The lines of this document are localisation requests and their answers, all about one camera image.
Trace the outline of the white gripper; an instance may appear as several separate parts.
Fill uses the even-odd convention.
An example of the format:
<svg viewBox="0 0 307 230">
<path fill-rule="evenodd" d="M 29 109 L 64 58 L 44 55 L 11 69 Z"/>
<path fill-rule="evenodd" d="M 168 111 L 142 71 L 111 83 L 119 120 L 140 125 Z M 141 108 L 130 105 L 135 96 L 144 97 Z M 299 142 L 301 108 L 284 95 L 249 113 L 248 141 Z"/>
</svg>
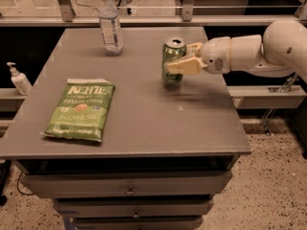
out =
<svg viewBox="0 0 307 230">
<path fill-rule="evenodd" d="M 166 71 L 170 74 L 181 75 L 197 75 L 202 70 L 210 74 L 229 73 L 230 46 L 229 36 L 215 37 L 204 44 L 201 42 L 188 44 L 186 54 L 195 57 L 167 62 Z"/>
</svg>

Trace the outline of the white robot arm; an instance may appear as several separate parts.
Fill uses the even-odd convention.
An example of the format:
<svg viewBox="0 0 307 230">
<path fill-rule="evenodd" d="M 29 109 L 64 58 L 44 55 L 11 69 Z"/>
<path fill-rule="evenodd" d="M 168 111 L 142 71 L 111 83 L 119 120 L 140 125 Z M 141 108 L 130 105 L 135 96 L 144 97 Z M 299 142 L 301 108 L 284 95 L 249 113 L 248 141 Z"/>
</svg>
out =
<svg viewBox="0 0 307 230">
<path fill-rule="evenodd" d="M 171 74 L 227 74 L 282 78 L 297 74 L 307 82 L 307 28 L 297 21 L 275 21 L 262 35 L 215 37 L 187 46 L 184 57 L 166 64 Z"/>
</svg>

